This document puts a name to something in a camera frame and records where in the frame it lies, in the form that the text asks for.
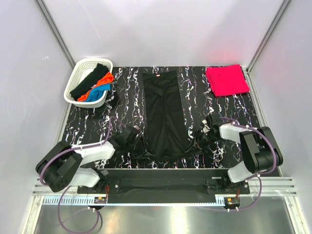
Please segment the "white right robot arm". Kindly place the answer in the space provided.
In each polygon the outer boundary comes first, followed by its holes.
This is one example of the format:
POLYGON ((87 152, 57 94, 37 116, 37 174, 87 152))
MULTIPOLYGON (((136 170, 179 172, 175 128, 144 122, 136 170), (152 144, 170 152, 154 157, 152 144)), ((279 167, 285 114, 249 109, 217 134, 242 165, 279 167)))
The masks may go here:
POLYGON ((192 155, 206 153, 210 144, 221 139, 238 143, 243 158, 242 162, 230 168, 222 178, 221 187, 226 193, 237 190, 240 182, 270 174, 283 164, 283 155, 269 127, 240 125, 235 119, 212 114, 202 120, 187 152, 192 155))

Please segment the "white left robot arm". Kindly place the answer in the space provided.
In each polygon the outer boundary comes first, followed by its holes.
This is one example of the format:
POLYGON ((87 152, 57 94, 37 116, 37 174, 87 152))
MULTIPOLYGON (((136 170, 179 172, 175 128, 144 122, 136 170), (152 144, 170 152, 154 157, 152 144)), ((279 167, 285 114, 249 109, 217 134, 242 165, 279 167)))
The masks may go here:
POLYGON ((96 168, 86 168, 85 165, 123 153, 129 153, 135 160, 152 156, 137 126, 125 127, 98 143, 70 145, 60 141, 36 165, 35 170, 41 183, 54 193, 69 186, 80 186, 99 194, 107 188, 106 173, 96 168))

